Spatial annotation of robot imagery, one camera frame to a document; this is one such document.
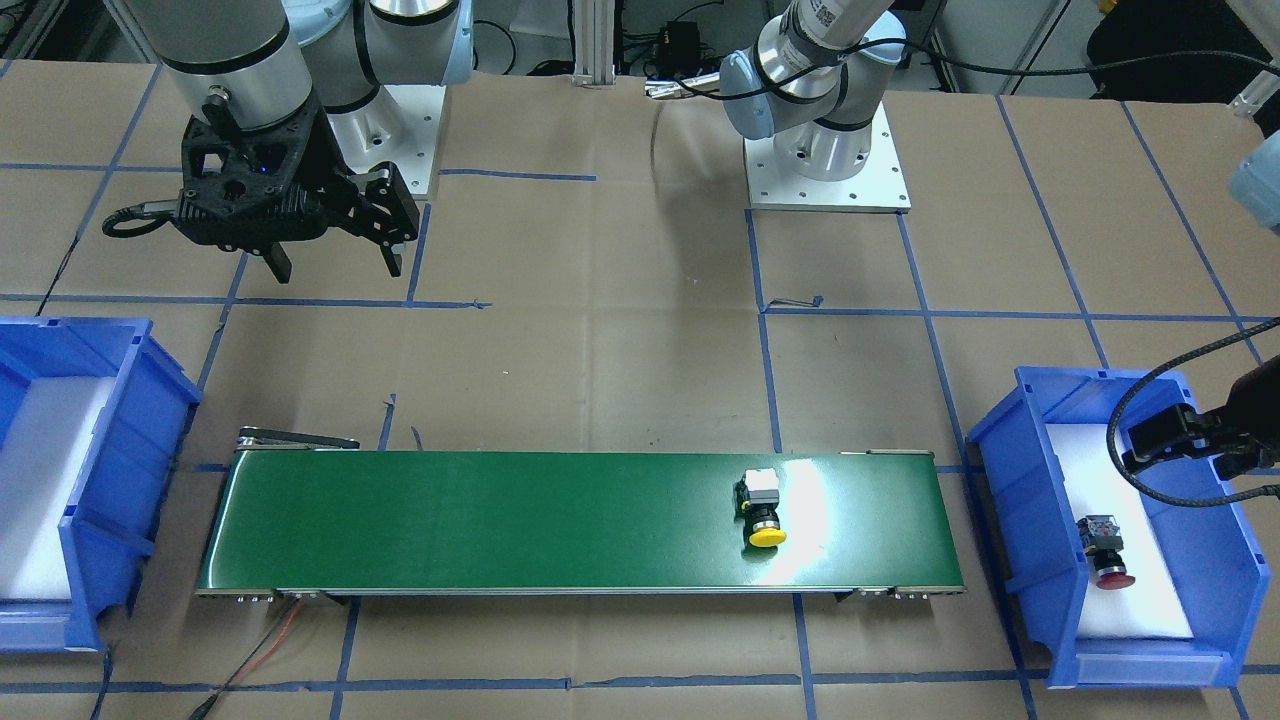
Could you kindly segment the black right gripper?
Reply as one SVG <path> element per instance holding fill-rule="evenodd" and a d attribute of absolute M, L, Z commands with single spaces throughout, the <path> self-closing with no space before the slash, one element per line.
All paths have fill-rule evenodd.
<path fill-rule="evenodd" d="M 352 173 L 316 94 L 259 129 L 233 117 L 230 100 L 230 90 L 210 87 L 201 109 L 212 119 L 192 117 L 186 127 L 179 232 L 202 246 L 262 252 L 276 282 L 288 284 L 293 266 L 283 243 L 340 228 L 376 245 L 390 277 L 402 277 L 421 213 L 397 164 Z"/>

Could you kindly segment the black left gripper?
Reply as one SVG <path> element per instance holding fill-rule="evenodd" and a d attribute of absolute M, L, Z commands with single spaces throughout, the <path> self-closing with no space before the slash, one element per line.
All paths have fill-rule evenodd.
<path fill-rule="evenodd" d="M 1128 430 L 1123 468 L 1140 473 L 1175 459 L 1219 454 L 1215 470 L 1222 479 L 1271 468 L 1279 460 L 1279 361 L 1247 373 L 1230 388 L 1225 405 L 1198 413 L 1175 404 Z"/>

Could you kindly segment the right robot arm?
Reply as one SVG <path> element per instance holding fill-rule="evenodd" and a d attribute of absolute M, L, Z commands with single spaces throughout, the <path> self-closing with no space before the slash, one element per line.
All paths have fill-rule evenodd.
<path fill-rule="evenodd" d="M 110 214 L 111 238 L 173 225 L 192 243 L 260 258 L 339 229 L 403 272 L 421 225 L 438 110 L 399 101 L 474 69 L 468 1 L 123 1 L 182 97 L 182 187 Z"/>

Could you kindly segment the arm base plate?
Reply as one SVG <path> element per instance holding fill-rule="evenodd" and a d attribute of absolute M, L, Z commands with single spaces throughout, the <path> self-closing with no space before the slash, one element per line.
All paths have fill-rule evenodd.
<path fill-rule="evenodd" d="M 884 104 L 860 129 L 813 122 L 742 145 L 753 209 L 906 213 L 913 206 Z"/>
<path fill-rule="evenodd" d="M 328 120 L 352 170 L 365 173 L 392 161 L 412 196 L 428 201 L 435 188 L 445 97 L 444 86 L 384 86 L 365 106 L 330 113 Z"/>

